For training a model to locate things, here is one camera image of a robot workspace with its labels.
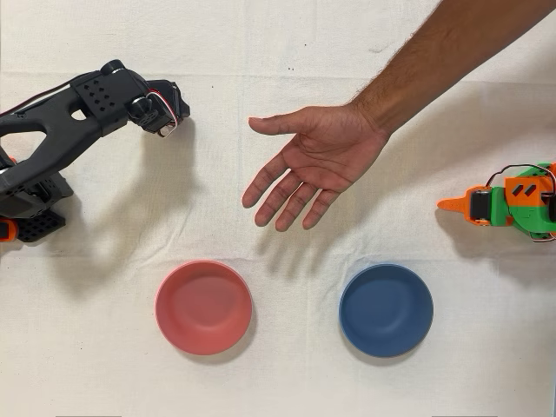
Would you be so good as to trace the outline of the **person's bare hand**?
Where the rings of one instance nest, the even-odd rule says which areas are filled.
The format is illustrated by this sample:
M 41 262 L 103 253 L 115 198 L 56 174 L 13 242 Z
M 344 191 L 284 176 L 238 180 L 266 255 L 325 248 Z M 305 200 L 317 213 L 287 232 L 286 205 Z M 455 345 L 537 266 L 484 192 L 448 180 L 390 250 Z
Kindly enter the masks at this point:
M 391 136 L 354 104 L 251 117 L 248 125 L 265 136 L 293 136 L 260 169 L 242 197 L 247 209 L 268 193 L 255 213 L 255 225 L 275 221 L 279 232 L 288 230 L 309 203 L 302 227 L 313 228 L 369 170 Z

